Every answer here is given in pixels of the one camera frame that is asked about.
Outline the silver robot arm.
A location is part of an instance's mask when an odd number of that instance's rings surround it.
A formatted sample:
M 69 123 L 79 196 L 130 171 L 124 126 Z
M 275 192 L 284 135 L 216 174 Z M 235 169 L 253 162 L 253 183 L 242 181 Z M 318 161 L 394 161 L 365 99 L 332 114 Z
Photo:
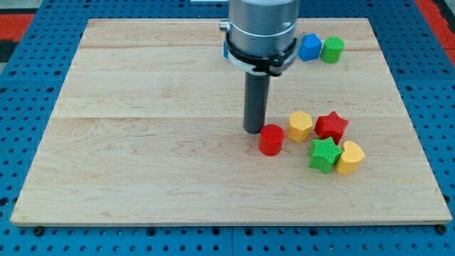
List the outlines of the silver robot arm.
M 273 56 L 293 43 L 299 8 L 299 0 L 229 0 L 219 28 L 240 52 Z

